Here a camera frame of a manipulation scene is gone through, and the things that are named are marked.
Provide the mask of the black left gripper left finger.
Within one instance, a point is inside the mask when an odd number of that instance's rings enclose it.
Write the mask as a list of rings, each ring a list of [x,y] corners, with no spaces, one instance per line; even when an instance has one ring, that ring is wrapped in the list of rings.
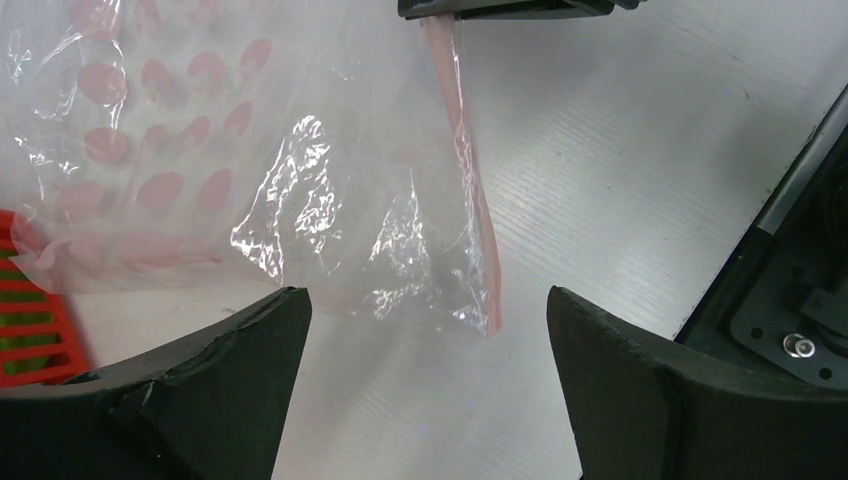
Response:
[[[268,479],[312,303],[281,289],[55,386],[1,393],[5,479]]]

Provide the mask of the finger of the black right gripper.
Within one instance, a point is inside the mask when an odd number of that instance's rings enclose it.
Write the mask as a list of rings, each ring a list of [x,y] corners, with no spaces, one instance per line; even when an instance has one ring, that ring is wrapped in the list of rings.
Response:
[[[552,20],[608,16],[634,10],[640,0],[398,0],[406,20],[447,16],[454,20]]]

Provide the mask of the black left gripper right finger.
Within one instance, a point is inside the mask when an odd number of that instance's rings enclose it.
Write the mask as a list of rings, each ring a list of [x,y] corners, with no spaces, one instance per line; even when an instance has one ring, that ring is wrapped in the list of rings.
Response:
[[[562,287],[547,325],[586,479],[843,479],[844,392],[736,366]]]

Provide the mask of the clear zip top bag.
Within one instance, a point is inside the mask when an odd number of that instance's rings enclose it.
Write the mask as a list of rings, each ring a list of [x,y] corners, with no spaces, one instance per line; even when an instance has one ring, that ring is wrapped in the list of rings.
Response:
[[[457,22],[391,1],[5,1],[15,263],[62,293],[228,269],[363,318],[501,323]]]

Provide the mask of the red plastic shopping basket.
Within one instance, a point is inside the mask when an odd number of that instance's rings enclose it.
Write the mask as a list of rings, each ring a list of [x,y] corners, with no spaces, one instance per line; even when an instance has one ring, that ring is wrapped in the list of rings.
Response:
[[[1,212],[1,387],[58,385],[90,369],[66,300],[29,280],[13,262],[38,237],[15,213]]]

